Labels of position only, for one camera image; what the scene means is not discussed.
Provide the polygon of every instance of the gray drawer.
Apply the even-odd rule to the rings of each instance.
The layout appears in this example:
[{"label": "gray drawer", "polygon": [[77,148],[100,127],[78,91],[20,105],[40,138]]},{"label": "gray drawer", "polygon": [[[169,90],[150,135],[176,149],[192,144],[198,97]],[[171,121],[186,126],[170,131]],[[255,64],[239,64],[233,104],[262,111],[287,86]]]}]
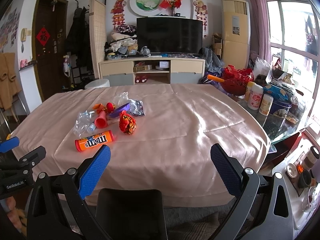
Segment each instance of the gray drawer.
[{"label": "gray drawer", "polygon": [[103,76],[103,78],[110,81],[110,87],[134,85],[133,74],[115,74]]},{"label": "gray drawer", "polygon": [[170,83],[171,84],[198,84],[202,78],[202,74],[199,73],[171,73]]}]

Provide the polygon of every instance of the floor-standing air conditioner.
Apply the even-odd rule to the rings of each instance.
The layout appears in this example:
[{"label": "floor-standing air conditioner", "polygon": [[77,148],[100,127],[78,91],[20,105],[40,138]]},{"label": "floor-standing air conditioner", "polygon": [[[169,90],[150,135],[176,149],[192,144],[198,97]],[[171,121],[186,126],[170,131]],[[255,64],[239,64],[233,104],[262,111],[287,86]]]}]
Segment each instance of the floor-standing air conditioner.
[{"label": "floor-standing air conditioner", "polygon": [[249,3],[222,0],[222,61],[236,69],[248,66],[250,52]]}]

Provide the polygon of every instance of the tan coat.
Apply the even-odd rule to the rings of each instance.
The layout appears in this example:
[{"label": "tan coat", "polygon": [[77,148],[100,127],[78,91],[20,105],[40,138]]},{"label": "tan coat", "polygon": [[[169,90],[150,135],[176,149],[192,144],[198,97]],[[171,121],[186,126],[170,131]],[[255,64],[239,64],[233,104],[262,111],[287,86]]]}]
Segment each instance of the tan coat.
[{"label": "tan coat", "polygon": [[0,107],[12,106],[12,98],[21,91],[14,70],[15,53],[0,53]]}]

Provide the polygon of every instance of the pink curtain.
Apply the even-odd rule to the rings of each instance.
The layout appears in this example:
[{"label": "pink curtain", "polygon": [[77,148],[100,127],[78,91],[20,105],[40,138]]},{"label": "pink curtain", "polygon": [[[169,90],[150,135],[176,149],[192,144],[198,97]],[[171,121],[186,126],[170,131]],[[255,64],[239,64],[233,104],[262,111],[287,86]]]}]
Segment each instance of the pink curtain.
[{"label": "pink curtain", "polygon": [[271,63],[270,29],[266,0],[250,0],[259,42],[259,57]]}]

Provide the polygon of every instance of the television screen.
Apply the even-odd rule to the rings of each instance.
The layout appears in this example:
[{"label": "television screen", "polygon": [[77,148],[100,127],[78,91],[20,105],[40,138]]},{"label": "television screen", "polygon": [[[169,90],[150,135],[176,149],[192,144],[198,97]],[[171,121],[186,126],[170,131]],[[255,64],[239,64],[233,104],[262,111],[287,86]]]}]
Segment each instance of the television screen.
[{"label": "television screen", "polygon": [[137,18],[138,47],[151,53],[198,54],[202,48],[202,21],[179,17]]}]

